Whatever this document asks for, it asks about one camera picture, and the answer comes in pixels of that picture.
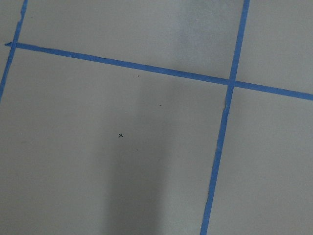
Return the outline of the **crossing blue tape strip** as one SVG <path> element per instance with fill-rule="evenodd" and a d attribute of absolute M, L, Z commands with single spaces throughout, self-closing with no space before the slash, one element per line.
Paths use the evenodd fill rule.
<path fill-rule="evenodd" d="M 230 79 L 225 79 L 225 78 L 213 77 L 213 76 L 179 71 L 179 70 L 172 70 L 172 69 L 167 69 L 167 68 L 149 66 L 149 65 L 109 59 L 109 58 L 102 58 L 98 56 L 77 53 L 77 52 L 70 52 L 70 51 L 65 51 L 65 50 L 60 50 L 60 49 L 44 48 L 44 47 L 39 47 L 39 46 L 24 44 L 24 43 L 17 43 L 16 48 L 36 51 L 36 52 L 43 52 L 47 54 L 53 54 L 53 55 L 69 57 L 69 58 L 74 58 L 74 59 L 79 59 L 79 60 L 97 62 L 101 64 L 113 65 L 113 66 L 118 66 L 118 67 L 123 67 L 123 68 L 134 69 L 134 70 L 148 71 L 152 73 L 159 73 L 159 74 L 170 75 L 170 76 L 175 76 L 175 77 L 188 78 L 192 80 L 204 81 L 204 82 L 209 82 L 209 83 L 215 83 L 215 84 L 221 84 L 221 85 L 232 85 L 233 87 L 236 87 L 236 88 L 254 90 L 254 91 L 277 94 L 277 95 L 282 95 L 282 96 L 289 96 L 289 97 L 294 97 L 294 98 L 299 98 L 299 99 L 304 99 L 304 100 L 313 99 L 312 94 L 308 94 L 304 92 L 286 90 L 282 88 L 253 84 L 253 83 L 242 82 L 242 81 L 237 81 L 237 80 L 231 81 Z"/>

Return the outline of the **long blue tape strip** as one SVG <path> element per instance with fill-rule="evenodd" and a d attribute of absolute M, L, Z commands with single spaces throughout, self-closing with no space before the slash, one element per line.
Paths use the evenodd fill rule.
<path fill-rule="evenodd" d="M 229 75 L 229 82 L 227 85 L 225 100 L 224 100 L 224 109 L 221 117 L 221 123 L 219 128 L 219 134 L 217 138 L 217 145 L 214 154 L 214 160 L 211 169 L 210 181 L 208 186 L 208 196 L 207 201 L 205 203 L 202 222 L 201 222 L 201 229 L 200 235 L 206 235 L 209 227 L 209 221 L 212 211 L 212 205 L 214 200 L 215 188 L 217 184 L 218 174 L 219 174 L 219 167 L 223 152 L 224 140 L 226 135 L 227 123 L 228 123 L 228 116 L 230 113 L 230 107 L 233 97 L 234 85 L 237 77 L 238 65 L 241 56 L 242 44 L 244 39 L 246 21 L 248 16 L 250 0 L 243 1 L 243 7 L 240 17 L 240 23 L 236 38 L 236 45 L 233 53 L 231 70 Z"/>

